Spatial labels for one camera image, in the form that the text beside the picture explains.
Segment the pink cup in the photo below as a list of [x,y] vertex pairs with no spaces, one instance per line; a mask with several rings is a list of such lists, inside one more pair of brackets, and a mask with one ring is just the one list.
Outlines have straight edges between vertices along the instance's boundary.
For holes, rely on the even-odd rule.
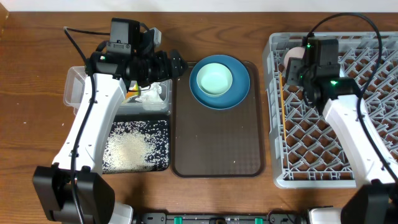
[[284,67],[288,66],[290,58],[299,58],[302,59],[305,53],[305,49],[303,47],[294,47],[287,51],[283,59]]

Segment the white napkin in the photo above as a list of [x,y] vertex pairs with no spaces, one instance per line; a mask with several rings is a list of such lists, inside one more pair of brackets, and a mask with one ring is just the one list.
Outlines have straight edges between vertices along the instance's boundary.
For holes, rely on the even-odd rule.
[[160,94],[162,87],[159,83],[153,83],[149,88],[141,90],[141,94],[135,98],[135,101],[141,103],[161,103]]

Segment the yellow green snack wrapper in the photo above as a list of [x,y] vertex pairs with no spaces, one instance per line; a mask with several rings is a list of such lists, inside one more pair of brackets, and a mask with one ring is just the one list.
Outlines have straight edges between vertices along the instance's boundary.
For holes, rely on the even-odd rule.
[[126,93],[126,97],[125,97],[125,100],[123,101],[123,103],[128,103],[132,97],[139,96],[140,94],[141,94],[140,87],[137,85],[136,82],[132,82],[131,86],[129,87],[129,89]]

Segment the wooden chopstick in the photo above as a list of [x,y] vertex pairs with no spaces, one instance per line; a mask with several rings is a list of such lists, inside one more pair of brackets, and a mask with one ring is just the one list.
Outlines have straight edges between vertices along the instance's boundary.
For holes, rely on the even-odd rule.
[[281,103],[281,112],[282,112],[282,125],[283,125],[283,132],[284,132],[284,140],[287,140],[286,135],[286,125],[285,125],[285,107],[284,107],[284,90],[283,90],[283,80],[282,80],[282,73],[279,72],[279,90],[280,90],[280,103]]

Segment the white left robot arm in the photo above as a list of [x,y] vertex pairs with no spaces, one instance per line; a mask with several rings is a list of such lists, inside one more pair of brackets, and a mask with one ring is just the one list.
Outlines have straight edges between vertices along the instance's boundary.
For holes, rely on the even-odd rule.
[[103,154],[112,123],[131,82],[147,87],[187,70],[178,51],[159,49],[161,33],[144,23],[114,18],[109,40],[83,56],[85,88],[69,135],[49,167],[32,182],[45,216],[61,223],[131,223],[133,209],[118,203],[102,178]]

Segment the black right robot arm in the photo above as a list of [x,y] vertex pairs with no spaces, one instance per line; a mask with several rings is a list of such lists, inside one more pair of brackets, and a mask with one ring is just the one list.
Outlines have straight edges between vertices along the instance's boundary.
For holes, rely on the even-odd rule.
[[376,131],[353,78],[340,75],[338,41],[311,37],[284,58],[288,85],[301,86],[335,132],[358,191],[343,208],[308,210],[308,223],[397,223],[397,162]]

